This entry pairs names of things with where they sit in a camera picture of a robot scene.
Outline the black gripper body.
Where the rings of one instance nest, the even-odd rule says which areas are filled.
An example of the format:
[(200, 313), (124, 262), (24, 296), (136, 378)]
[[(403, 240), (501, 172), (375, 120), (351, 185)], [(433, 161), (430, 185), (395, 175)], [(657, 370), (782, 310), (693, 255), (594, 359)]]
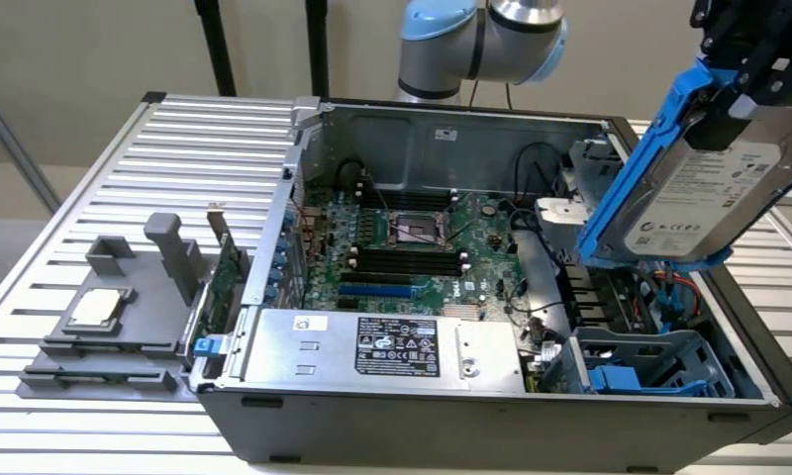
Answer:
[(765, 41), (775, 56), (792, 60), (792, 1), (694, 2), (690, 25), (703, 31), (709, 62), (742, 62)]

